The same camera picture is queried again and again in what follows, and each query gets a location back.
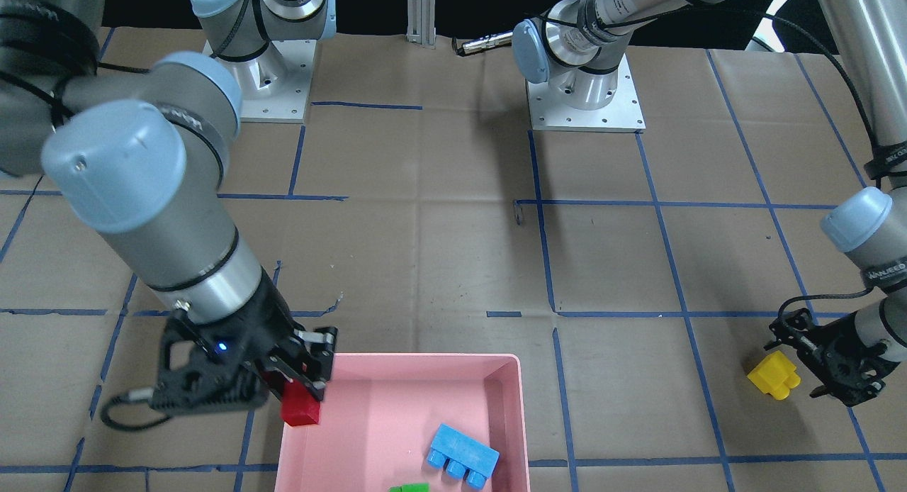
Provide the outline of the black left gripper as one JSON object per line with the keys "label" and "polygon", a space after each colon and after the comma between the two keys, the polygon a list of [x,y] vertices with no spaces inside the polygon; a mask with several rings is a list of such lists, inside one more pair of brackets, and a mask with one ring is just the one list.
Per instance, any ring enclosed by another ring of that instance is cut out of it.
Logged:
{"label": "black left gripper", "polygon": [[793,347],[819,380],[810,398],[832,396],[846,407],[878,398],[901,362],[901,338],[884,309],[861,309],[823,326],[809,309],[797,309],[778,315],[769,330],[770,349]]}

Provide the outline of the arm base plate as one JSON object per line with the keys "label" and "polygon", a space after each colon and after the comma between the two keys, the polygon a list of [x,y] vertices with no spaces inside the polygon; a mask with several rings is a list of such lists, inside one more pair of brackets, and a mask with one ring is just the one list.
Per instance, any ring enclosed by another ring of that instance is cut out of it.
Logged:
{"label": "arm base plate", "polygon": [[253,39],[245,56],[216,60],[237,80],[244,123],[304,124],[315,71],[316,40]]}
{"label": "arm base plate", "polygon": [[586,133],[642,133],[646,117],[626,56],[603,75],[564,73],[549,82],[526,82],[531,129]]}

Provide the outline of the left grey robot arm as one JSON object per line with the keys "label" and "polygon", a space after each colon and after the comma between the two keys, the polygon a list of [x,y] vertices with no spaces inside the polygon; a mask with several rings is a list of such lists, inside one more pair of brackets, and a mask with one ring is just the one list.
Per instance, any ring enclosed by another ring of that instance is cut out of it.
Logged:
{"label": "left grey robot arm", "polygon": [[641,133],[664,152],[717,147],[746,155],[790,259],[811,247],[854,293],[808,295],[800,280],[768,328],[769,353],[789,356],[762,394],[784,399],[798,379],[813,398],[856,407],[878,398],[905,369],[905,0],[816,0],[837,52],[813,56],[829,76],[791,53],[684,50],[678,60],[638,48],[634,34],[680,15],[721,26],[755,16],[731,0],[564,0],[515,25],[512,46],[534,130]]}

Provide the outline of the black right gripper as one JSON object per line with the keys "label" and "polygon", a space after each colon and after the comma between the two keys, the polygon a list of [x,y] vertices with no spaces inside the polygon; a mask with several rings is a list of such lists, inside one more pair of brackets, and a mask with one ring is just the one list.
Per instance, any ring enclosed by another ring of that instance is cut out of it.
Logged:
{"label": "black right gripper", "polygon": [[222,320],[169,315],[150,407],[163,415],[252,410],[291,385],[322,402],[331,380],[337,328],[306,330],[266,273],[252,297]]}

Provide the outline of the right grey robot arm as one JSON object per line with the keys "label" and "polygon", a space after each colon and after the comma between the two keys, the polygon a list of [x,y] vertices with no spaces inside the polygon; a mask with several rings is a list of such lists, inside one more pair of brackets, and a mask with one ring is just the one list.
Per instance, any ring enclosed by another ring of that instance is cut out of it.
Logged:
{"label": "right grey robot arm", "polygon": [[2,177],[49,177],[169,309],[154,386],[114,396],[173,415],[269,396],[314,424],[338,331],[294,320],[217,193],[244,101],[286,89],[279,40],[336,30],[336,0],[190,0],[211,51],[99,76],[104,0],[2,0]]}

